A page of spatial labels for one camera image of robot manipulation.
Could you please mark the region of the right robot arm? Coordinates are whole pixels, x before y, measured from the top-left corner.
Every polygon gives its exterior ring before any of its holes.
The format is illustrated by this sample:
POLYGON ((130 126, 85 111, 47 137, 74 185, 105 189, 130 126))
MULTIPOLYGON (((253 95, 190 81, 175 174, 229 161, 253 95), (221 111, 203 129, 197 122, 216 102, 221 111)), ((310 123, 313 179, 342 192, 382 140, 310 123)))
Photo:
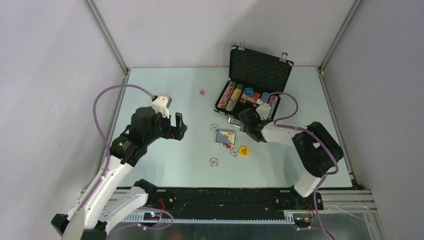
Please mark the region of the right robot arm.
POLYGON ((344 153, 320 122, 300 127, 273 119, 269 103, 240 111, 237 119, 245 141, 225 157, 192 132, 168 148, 172 184, 186 187, 277 187, 293 183, 291 204, 304 209, 329 175, 339 171, 344 153))

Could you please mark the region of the yellow big blind button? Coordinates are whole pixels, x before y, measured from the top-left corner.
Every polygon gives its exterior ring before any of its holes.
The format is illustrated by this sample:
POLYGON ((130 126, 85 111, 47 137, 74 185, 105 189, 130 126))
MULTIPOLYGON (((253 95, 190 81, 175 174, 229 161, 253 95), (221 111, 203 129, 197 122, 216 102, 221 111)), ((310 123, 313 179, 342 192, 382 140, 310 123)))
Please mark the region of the yellow big blind button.
POLYGON ((250 149, 243 145, 238 148, 238 155, 241 157, 248 157, 250 155, 250 149))

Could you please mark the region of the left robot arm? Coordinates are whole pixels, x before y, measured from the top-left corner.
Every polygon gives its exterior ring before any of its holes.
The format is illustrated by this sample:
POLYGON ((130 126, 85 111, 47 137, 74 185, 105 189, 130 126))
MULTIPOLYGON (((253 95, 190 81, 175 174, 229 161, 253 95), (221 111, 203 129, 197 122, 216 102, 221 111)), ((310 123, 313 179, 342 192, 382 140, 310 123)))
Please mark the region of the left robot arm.
POLYGON ((140 107, 125 130, 112 141, 108 155, 86 192, 66 213, 56 214, 51 224, 63 240, 104 240, 112 229, 139 207, 153 208, 158 194, 135 183, 127 194, 107 206, 119 183, 147 153, 148 146, 163 138, 182 140, 187 130, 182 114, 175 114, 171 125, 172 98, 155 95, 151 106, 140 107))

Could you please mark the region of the black poker set case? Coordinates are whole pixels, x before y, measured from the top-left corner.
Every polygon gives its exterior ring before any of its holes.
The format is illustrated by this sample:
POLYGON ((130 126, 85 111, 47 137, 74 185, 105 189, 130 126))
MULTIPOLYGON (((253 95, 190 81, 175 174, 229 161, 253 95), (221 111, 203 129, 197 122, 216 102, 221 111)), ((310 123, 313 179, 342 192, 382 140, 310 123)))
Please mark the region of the black poker set case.
POLYGON ((238 114, 248 108, 256 109, 259 105, 243 104, 240 98, 245 88, 252 88, 254 92, 274 93, 283 92, 287 85, 289 76, 294 67, 294 62, 287 59, 288 54, 283 52, 281 56, 273 56, 264 52, 249 49, 245 42, 239 45, 233 45, 230 48, 228 80, 216 100, 213 110, 227 117, 239 119, 238 114), (219 99, 226 89, 229 81, 242 84, 244 89, 235 105, 233 111, 227 111, 225 108, 217 108, 219 99))

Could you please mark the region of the blue playing card deck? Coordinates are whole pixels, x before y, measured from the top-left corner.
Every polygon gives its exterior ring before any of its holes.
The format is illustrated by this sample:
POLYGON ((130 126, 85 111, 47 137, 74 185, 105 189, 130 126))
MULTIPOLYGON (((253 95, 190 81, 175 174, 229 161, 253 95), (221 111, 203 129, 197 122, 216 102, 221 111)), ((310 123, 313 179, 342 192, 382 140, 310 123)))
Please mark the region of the blue playing card deck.
POLYGON ((217 130, 215 143, 217 145, 234 145, 236 141, 236 132, 217 130))

